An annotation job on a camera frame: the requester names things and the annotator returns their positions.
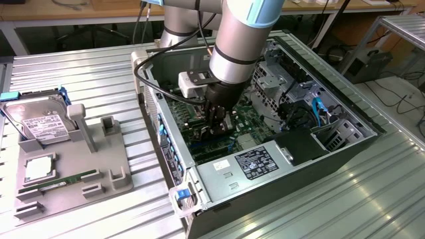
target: hard drive label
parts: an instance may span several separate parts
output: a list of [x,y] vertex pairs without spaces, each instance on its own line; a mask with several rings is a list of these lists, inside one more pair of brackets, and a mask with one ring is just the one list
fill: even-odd
[[249,180],[253,180],[278,169],[274,160],[264,147],[256,148],[237,156],[236,161]]
[[48,140],[68,135],[64,122],[58,115],[44,116],[23,120],[33,137],[38,140]]

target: green circuit board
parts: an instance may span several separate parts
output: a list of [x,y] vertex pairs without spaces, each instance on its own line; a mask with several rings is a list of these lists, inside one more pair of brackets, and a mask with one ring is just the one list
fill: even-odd
[[249,136],[252,141],[249,145],[258,145],[262,140],[273,135],[273,131],[268,128],[260,119],[254,108],[248,103],[248,98],[241,97],[238,103],[233,107],[230,120],[233,121],[234,130],[232,134],[225,135],[209,141],[200,141],[197,133],[206,126],[200,106],[188,105],[168,98],[168,104],[173,112],[173,117],[180,128],[182,138],[189,148],[192,157],[198,164],[206,163],[217,158],[237,153],[244,150],[237,137]]

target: motherboard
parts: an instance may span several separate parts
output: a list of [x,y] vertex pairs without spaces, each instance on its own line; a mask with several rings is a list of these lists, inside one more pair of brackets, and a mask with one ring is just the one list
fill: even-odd
[[212,140],[200,140],[200,133],[208,126],[201,106],[188,105],[169,98],[166,101],[193,160],[198,164],[261,144],[264,139],[274,134],[245,96],[230,113],[233,131]]

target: power supply label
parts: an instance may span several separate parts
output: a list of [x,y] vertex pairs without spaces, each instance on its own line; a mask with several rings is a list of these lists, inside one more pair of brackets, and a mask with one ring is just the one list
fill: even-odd
[[25,119],[21,121],[33,137],[38,140],[48,140],[68,135],[66,127],[58,115]]
[[253,180],[278,169],[277,164],[264,147],[256,148],[252,151],[234,156],[234,158],[249,180]]

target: wooden table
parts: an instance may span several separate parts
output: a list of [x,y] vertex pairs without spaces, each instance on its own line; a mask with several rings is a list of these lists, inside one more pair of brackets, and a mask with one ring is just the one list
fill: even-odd
[[[412,10],[412,3],[416,0],[402,0],[405,3],[405,12]],[[68,0],[66,3],[80,3],[81,0]],[[393,6],[361,6],[361,0],[352,0],[352,3],[345,12],[365,12],[365,11],[393,11]],[[340,3],[329,4],[325,13],[330,16],[325,22],[321,33],[316,39],[314,45],[322,39],[322,35],[329,28],[334,19],[336,12],[340,8]],[[320,14],[324,10],[324,5],[317,3],[285,1],[282,7],[282,15],[304,15]],[[11,44],[16,55],[28,55],[28,50],[16,33],[19,27],[32,26],[61,26],[61,25],[85,25],[85,24],[106,24],[134,22],[138,14],[138,9],[125,10],[102,10],[97,11],[92,5],[81,6],[81,11],[76,11],[68,7],[58,6],[50,0],[27,0],[25,4],[4,5],[0,7],[0,30]],[[164,20],[164,8],[153,5],[150,12],[150,21]]]

